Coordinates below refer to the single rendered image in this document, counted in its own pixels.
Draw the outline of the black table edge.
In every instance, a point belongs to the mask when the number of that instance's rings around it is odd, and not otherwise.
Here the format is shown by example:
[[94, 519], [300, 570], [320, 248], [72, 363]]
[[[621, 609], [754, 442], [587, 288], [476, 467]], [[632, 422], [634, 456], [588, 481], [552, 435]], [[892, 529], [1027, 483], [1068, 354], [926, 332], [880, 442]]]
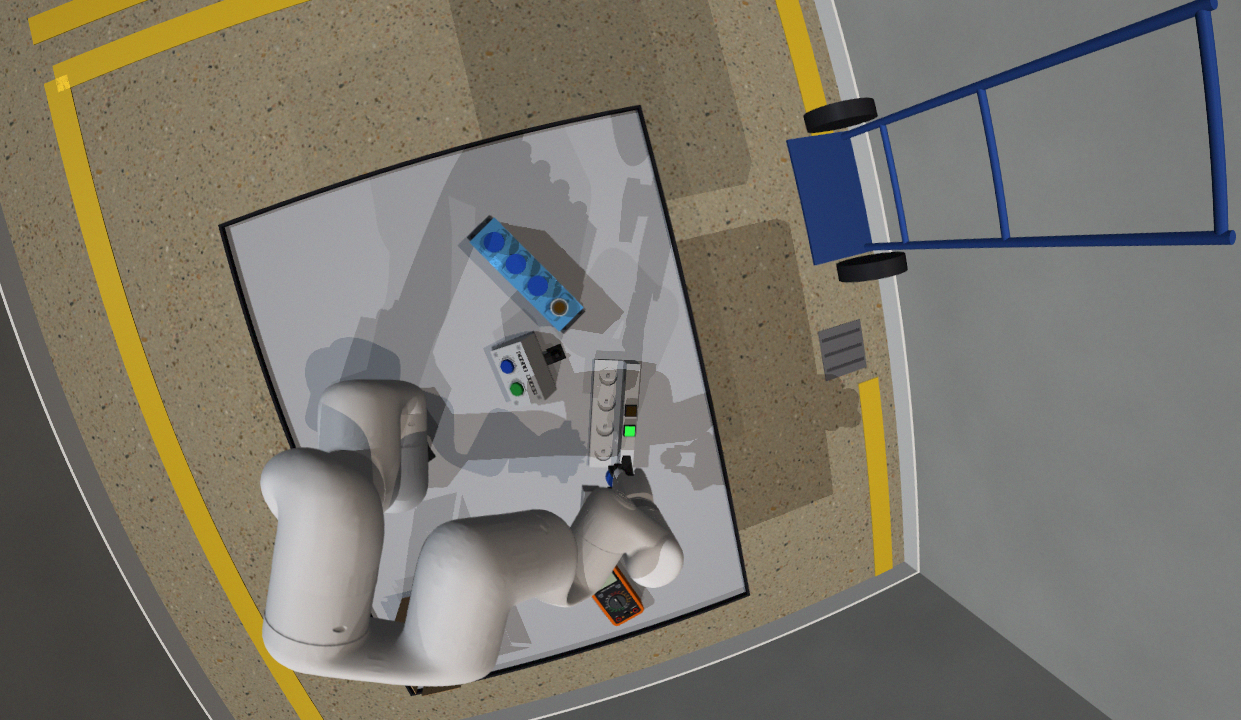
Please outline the black table edge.
[[[674, 256], [675, 256], [675, 259], [676, 259], [678, 273], [679, 273], [679, 277], [680, 277], [680, 281], [681, 281], [681, 290], [684, 293], [685, 302], [688, 302], [688, 315], [689, 315], [689, 319], [690, 319], [690, 328], [692, 328], [694, 341], [696, 341], [697, 359], [699, 359], [699, 364], [701, 364], [704, 391], [706, 391], [709, 405], [710, 405], [710, 415], [711, 415], [711, 420], [712, 420], [712, 425], [714, 425], [714, 433], [715, 433], [716, 443], [717, 443], [717, 447], [719, 447], [719, 457], [720, 457], [721, 468], [722, 468], [722, 477], [724, 477], [726, 492], [728, 492], [728, 506], [730, 506], [730, 511], [731, 511], [731, 518], [733, 518], [733, 533], [735, 533], [735, 538], [736, 538], [736, 547], [738, 547], [740, 564], [742, 564], [742, 574], [743, 574], [743, 580], [745, 580], [745, 593], [736, 593], [736, 596], [733, 596], [733, 597], [731, 597], [728, 600], [722, 600], [722, 601], [720, 601], [717, 603], [712, 603], [710, 606], [706, 606], [706, 607], [704, 607], [704, 610], [696, 610], [696, 611], [692, 611], [692, 612], [688, 612], [688, 614], [678, 616], [678, 618], [666, 619], [666, 621], [664, 621], [664, 623], [647, 626], [647, 628], [637, 629], [637, 632], [625, 633], [624, 636], [617, 636], [617, 637], [611, 638], [608, 641], [601, 641], [601, 642], [594, 643], [594, 644], [588, 644], [588, 646], [585, 646], [582, 648], [578, 648], [578, 650], [568, 650], [568, 652], [563, 652], [563, 653], [557, 653], [557, 655], [550, 655], [550, 657], [546, 657], [546, 659], [530, 660], [530, 662], [527, 662], [527, 664], [520, 664], [520, 665], [513, 665], [513, 667], [504, 667], [504, 669], [489, 673], [486, 677], [483, 677], [479, 680], [483, 680], [483, 679], [486, 679], [486, 678], [491, 678], [491, 677], [504, 675], [504, 674], [508, 674], [508, 673], [514, 673], [514, 672], [517, 672], [517, 670], [521, 670], [521, 669], [527, 669], [527, 667], [532, 667], [532, 665], [549, 664], [549, 662], [551, 662], [551, 660], [566, 659], [566, 657], [576, 655], [576, 653], [583, 653], [585, 650], [596, 650], [596, 648], [603, 647], [606, 644], [614, 644], [616, 642], [619, 642], [619, 641], [625, 641], [625, 639], [629, 639], [632, 637], [644, 634], [647, 632], [653, 632], [653, 629], [661, 628], [661, 626], [669, 626], [669, 624], [674, 624], [674, 623], [680, 623], [680, 621], [683, 621], [683, 619], [694, 618], [694, 616], [702, 614], [702, 612], [709, 612], [711, 610], [719, 610], [719, 607], [721, 607], [724, 605], [733, 603], [736, 600], [743, 600], [745, 597], [751, 596], [747, 575], [745, 575], [745, 559], [743, 559], [743, 552], [742, 552], [742, 542], [740, 542], [738, 528], [736, 528], [736, 516], [735, 516], [735, 511], [733, 511], [733, 495], [731, 495], [731, 489], [728, 487], [728, 470], [726, 470], [726, 466], [725, 466], [725, 461], [724, 461], [724, 456], [722, 456], [722, 444], [721, 444], [721, 439], [720, 439], [720, 436], [719, 436], [719, 427], [717, 427], [717, 421], [716, 421], [716, 416], [715, 416], [715, 411], [714, 411], [714, 402], [712, 402], [712, 397], [711, 397], [711, 394], [710, 394], [710, 384], [709, 384], [706, 369], [704, 369], [701, 343], [699, 343], [699, 338], [697, 338], [696, 320], [694, 320], [692, 307], [690, 307], [690, 299], [689, 299], [689, 293], [688, 293], [688, 282], [685, 282], [685, 277], [684, 277], [684, 273], [683, 273], [683, 269], [681, 269], [681, 261], [679, 258], [678, 243], [676, 243], [674, 232], [671, 232], [671, 220], [669, 217], [669, 209], [666, 209], [666, 200], [665, 200], [665, 196], [664, 196], [664, 187], [661, 187], [660, 176], [658, 176], [658, 168], [656, 168], [656, 161], [655, 161], [655, 151], [653, 151], [653, 149], [652, 149], [652, 142], [649, 142], [649, 135], [648, 135], [648, 129], [647, 129], [647, 119], [644, 119], [643, 110], [642, 110], [640, 106], [630, 106], [630, 108], [620, 108], [620, 109], [616, 109], [616, 110], [599, 110], [599, 113], [594, 113], [594, 114], [585, 115], [585, 117], [575, 117], [575, 118], [566, 119], [566, 120], [557, 120], [557, 122], [553, 122], [553, 123], [544, 124], [544, 127], [530, 127], [527, 129], [519, 129], [519, 132], [506, 133], [506, 135], [498, 135], [498, 137], [491, 137], [491, 138], [483, 138], [483, 140], [472, 142], [472, 143], [464, 143], [464, 145], [454, 146], [454, 149], [446, 149], [443, 151], [432, 151], [432, 154], [429, 154], [429, 155], [424, 155], [422, 158], [414, 158], [413, 160], [408, 160], [408, 161], [401, 161], [400, 164], [392, 165], [392, 168], [382, 168], [382, 169], [379, 169], [379, 170], [372, 170], [372, 173], [364, 174], [364, 176], [350, 178], [350, 179], [347, 179], [347, 181], [329, 184], [329, 186], [320, 187], [320, 190], [314, 190], [311, 192], [303, 192], [303, 195], [300, 195], [300, 196], [297, 196], [294, 199], [288, 199], [288, 200], [285, 200], [283, 202], [277, 202], [274, 205], [268, 206], [268, 209], [256, 210], [256, 211], [253, 211], [253, 214], [242, 215], [242, 217], [240, 217], [240, 218], [232, 218], [232, 220], [230, 220], [230, 222], [218, 223], [218, 235], [221, 235], [221, 238], [222, 238], [222, 242], [223, 242], [223, 252], [226, 252], [226, 256], [227, 256], [227, 259], [228, 259], [228, 264], [230, 264], [230, 272], [231, 272], [232, 278], [233, 278], [233, 284], [235, 284], [235, 288], [237, 290], [237, 295], [240, 295], [240, 305], [242, 307], [242, 314], [244, 314], [244, 322], [246, 322], [246, 324], [248, 324], [249, 336], [251, 336], [251, 340], [253, 340], [256, 358], [258, 358], [258, 361], [259, 361], [259, 364], [262, 366], [262, 372], [264, 375], [267, 387], [269, 389], [269, 394], [271, 394], [271, 398], [272, 398], [272, 401], [274, 403], [276, 413], [278, 416], [280, 416], [280, 425], [282, 425], [282, 428], [285, 430], [285, 438], [288, 441], [288, 446], [290, 446], [290, 448], [297, 448], [297, 446], [294, 443], [294, 438], [292, 438], [292, 436], [290, 436], [290, 430], [288, 430], [288, 425], [287, 425], [287, 421], [285, 421], [285, 415], [282, 413], [280, 401], [278, 401], [277, 395], [274, 392], [274, 387], [273, 387], [273, 384], [271, 381], [271, 375], [268, 372], [264, 358], [262, 355], [262, 348], [261, 348], [258, 340], [256, 340], [256, 333], [254, 333], [253, 320], [251, 320], [251, 317], [249, 317], [248, 304], [246, 304], [244, 293], [242, 293], [242, 287], [240, 284], [240, 274], [237, 274], [236, 266], [233, 263], [233, 256], [232, 256], [232, 252], [230, 250], [230, 241], [227, 238], [226, 231], [223, 231], [223, 227], [227, 227], [227, 225], [232, 225], [232, 223], [240, 223], [240, 222], [242, 222], [242, 220], [246, 220], [246, 218], [253, 218], [253, 217], [256, 217], [256, 215], [266, 214], [266, 211], [271, 211], [271, 210], [274, 210], [274, 209], [283, 209], [283, 206], [285, 206], [285, 205], [288, 205], [290, 202], [297, 202], [297, 201], [300, 201], [303, 199], [311, 197], [311, 196], [316, 195], [316, 192], [326, 192], [329, 190], [335, 190], [335, 187], [341, 187], [341, 186], [344, 186], [344, 184], [364, 181], [364, 179], [372, 178], [372, 176], [379, 176], [379, 174], [388, 173], [388, 170], [395, 170], [395, 169], [400, 169], [400, 168], [408, 168], [408, 165], [418, 163], [418, 161], [424, 161], [424, 160], [428, 160], [428, 159], [432, 159], [432, 158], [441, 158], [442, 155], [448, 154], [448, 151], [460, 151], [460, 150], [464, 150], [464, 149], [472, 149], [472, 146], [479, 146], [479, 145], [483, 145], [483, 143], [498, 142], [498, 140], [503, 140], [503, 138], [510, 138], [510, 137], [517, 137], [517, 135], [527, 135], [527, 133], [530, 133], [530, 132], [539, 132], [539, 129], [547, 129], [547, 128], [552, 128], [552, 127], [565, 127], [565, 124], [570, 124], [570, 123], [575, 123], [575, 122], [580, 122], [580, 120], [588, 120], [588, 119], [593, 119], [593, 118], [598, 118], [598, 117], [614, 115], [617, 113], [623, 113], [623, 110], [638, 110], [638, 115], [639, 115], [639, 119], [640, 119], [640, 127], [643, 129], [643, 135], [644, 135], [644, 138], [647, 138], [647, 149], [649, 151], [649, 161], [652, 161], [653, 173], [655, 173], [655, 181], [656, 181], [656, 187], [658, 187], [658, 196], [660, 196], [661, 209], [664, 209], [664, 217], [666, 220], [666, 228], [669, 228], [669, 236], [670, 236], [670, 240], [671, 240], [671, 252], [674, 252]], [[477, 680], [477, 682], [479, 682], [479, 680]]]

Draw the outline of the orange digital multimeter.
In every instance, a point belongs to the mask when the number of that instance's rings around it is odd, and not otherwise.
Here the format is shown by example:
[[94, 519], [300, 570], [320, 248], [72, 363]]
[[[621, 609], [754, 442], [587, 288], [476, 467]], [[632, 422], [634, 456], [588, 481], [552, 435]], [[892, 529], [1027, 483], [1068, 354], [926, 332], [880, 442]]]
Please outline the orange digital multimeter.
[[638, 593], [632, 588], [629, 582], [625, 582], [623, 571], [617, 569], [617, 565], [611, 577], [606, 580], [606, 585], [602, 585], [599, 591], [593, 593], [592, 598], [598, 603], [599, 610], [606, 612], [611, 623], [616, 626], [635, 618], [637, 614], [644, 611]]

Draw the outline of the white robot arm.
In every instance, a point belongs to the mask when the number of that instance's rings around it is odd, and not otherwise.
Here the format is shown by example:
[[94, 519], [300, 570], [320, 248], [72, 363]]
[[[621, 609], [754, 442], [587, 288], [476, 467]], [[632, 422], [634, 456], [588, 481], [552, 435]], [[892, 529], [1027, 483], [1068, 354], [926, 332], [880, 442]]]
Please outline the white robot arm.
[[390, 379], [333, 384], [320, 395], [316, 430], [318, 448], [271, 457], [261, 480], [278, 519], [262, 638], [297, 673], [393, 685], [477, 682], [496, 665], [514, 605], [582, 603], [620, 557], [649, 588], [683, 569], [655, 503], [582, 487], [571, 528], [542, 509], [434, 528], [416, 561], [405, 623], [370, 618], [383, 511], [410, 511], [428, 489], [423, 389]]

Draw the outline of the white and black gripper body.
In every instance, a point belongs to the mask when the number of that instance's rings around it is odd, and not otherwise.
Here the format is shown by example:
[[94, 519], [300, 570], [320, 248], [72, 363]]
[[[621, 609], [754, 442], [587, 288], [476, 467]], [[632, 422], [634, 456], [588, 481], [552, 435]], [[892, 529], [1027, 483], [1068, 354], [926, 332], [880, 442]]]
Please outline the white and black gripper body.
[[648, 502], [655, 503], [653, 502], [652, 487], [649, 487], [647, 473], [640, 468], [637, 468], [634, 473], [634, 477], [625, 477], [625, 470], [617, 468], [612, 488], [619, 489], [628, 498], [647, 498]]

